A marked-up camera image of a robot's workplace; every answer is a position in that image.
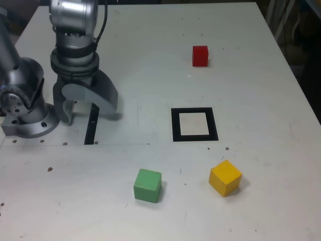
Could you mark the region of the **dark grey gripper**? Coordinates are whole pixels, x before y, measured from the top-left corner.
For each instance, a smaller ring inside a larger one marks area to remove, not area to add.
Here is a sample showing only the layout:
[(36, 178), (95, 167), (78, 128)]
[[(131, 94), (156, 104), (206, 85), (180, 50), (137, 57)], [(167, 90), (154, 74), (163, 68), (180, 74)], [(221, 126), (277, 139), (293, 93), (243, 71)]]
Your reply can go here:
[(96, 52), (81, 58), (67, 58), (54, 49), (50, 60), (51, 68), (57, 74), (53, 101), (60, 121), (66, 125), (73, 123), (74, 101), (93, 103), (104, 118), (118, 119), (118, 91), (110, 78), (98, 70)]

